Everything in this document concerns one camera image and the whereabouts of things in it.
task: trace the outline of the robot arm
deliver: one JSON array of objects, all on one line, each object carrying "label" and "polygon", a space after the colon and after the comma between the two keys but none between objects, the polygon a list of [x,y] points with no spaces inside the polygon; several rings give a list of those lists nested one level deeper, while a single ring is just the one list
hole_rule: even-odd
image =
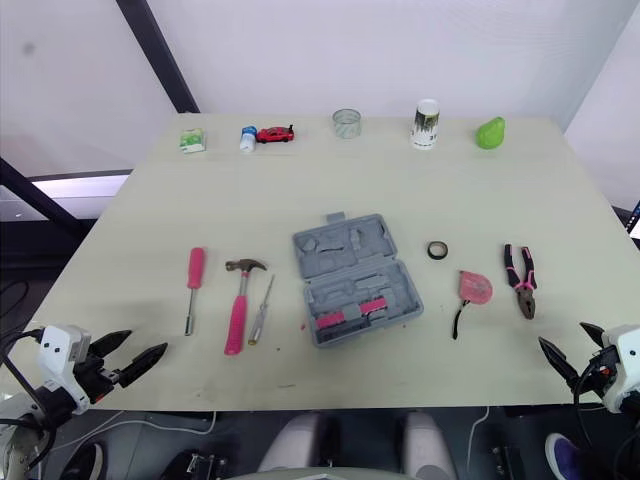
[{"label": "robot arm", "polygon": [[601,348],[583,375],[566,361],[558,347],[540,337],[540,347],[551,366],[572,392],[577,388],[579,395],[594,391],[610,412],[640,414],[640,326],[623,325],[605,331],[589,323],[580,325]]},{"label": "robot arm", "polygon": [[[49,439],[60,425],[72,415],[86,412],[116,384],[128,387],[164,355],[166,343],[145,350],[123,370],[104,368],[104,357],[130,334],[130,330],[113,332],[91,343],[89,333],[74,326],[49,326],[32,332],[30,336],[40,343],[37,362],[45,382],[28,391],[31,396],[19,393],[0,403],[0,477],[4,471],[8,480],[25,478],[37,463],[34,458],[39,444],[45,439],[53,443]],[[13,340],[8,339],[2,348]],[[7,367],[13,366],[6,355],[3,360]],[[18,425],[6,424],[12,420]]]}]

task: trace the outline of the black electrical tape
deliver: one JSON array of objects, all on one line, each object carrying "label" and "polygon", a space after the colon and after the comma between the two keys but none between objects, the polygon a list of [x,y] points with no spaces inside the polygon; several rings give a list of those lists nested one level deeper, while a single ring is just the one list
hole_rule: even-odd
[{"label": "black electrical tape", "polygon": [[[437,249],[442,249],[443,253],[441,254],[433,253],[431,250],[434,247],[436,247]],[[442,260],[448,254],[449,254],[449,247],[447,247],[446,243],[441,242],[440,240],[436,240],[435,242],[429,242],[429,244],[427,245],[427,255],[429,255],[434,260]]]}]

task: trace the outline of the pink pliers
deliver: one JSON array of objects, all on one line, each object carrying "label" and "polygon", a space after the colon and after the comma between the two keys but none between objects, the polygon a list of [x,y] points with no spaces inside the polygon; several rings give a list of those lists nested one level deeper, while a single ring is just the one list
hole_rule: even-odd
[{"label": "pink pliers", "polygon": [[507,280],[509,285],[518,294],[518,305],[524,318],[531,320],[536,313],[536,301],[533,298],[533,291],[538,288],[536,277],[534,276],[533,258],[529,247],[522,247],[522,258],[524,258],[525,275],[524,280],[516,273],[511,256],[511,244],[504,246],[504,266],[507,269]]}]

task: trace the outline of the red toy car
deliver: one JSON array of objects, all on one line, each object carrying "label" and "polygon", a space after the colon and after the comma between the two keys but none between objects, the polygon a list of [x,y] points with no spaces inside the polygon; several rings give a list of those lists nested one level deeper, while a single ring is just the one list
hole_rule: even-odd
[{"label": "red toy car", "polygon": [[256,141],[260,143],[267,142],[288,142],[293,140],[293,125],[289,125],[289,128],[285,127],[272,127],[263,128],[256,135]]}]

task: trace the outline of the small box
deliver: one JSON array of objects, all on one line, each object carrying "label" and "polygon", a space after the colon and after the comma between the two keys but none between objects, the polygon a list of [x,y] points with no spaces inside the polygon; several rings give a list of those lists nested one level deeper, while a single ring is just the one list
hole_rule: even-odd
[{"label": "small box", "polygon": [[204,131],[201,128],[183,130],[180,135],[180,150],[182,153],[203,152],[205,150]]},{"label": "small box", "polygon": [[309,330],[317,347],[419,316],[422,300],[381,215],[346,220],[293,236]]}]

